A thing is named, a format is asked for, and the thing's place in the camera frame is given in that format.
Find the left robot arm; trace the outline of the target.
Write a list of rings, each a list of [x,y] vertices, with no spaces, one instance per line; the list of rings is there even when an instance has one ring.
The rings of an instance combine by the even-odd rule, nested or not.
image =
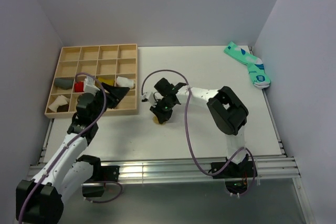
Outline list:
[[[30,180],[16,188],[16,220],[19,223],[58,223],[65,202],[85,182],[103,183],[98,157],[84,155],[98,131],[98,119],[114,109],[129,92],[128,87],[102,83],[95,94],[77,99],[67,134],[49,162]]]

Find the cream and brown striped sock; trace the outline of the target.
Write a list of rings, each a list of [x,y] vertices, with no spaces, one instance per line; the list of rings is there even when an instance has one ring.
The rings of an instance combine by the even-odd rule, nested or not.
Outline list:
[[[50,109],[52,112],[57,112],[57,109],[60,106],[68,105],[70,102],[70,99],[64,95],[59,95],[55,98],[55,100],[48,106],[48,109]]]

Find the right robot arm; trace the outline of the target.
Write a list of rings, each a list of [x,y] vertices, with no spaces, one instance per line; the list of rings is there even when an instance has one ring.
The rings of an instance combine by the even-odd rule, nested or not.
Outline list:
[[[154,86],[160,98],[154,92],[142,95],[142,101],[151,104],[150,111],[159,124],[166,123],[172,116],[176,105],[184,105],[185,112],[190,104],[209,110],[215,125],[226,136],[227,159],[211,170],[201,172],[215,178],[255,178],[256,165],[251,151],[245,146],[245,125],[248,109],[230,87],[221,89],[201,89],[179,82],[173,85],[162,78]]]

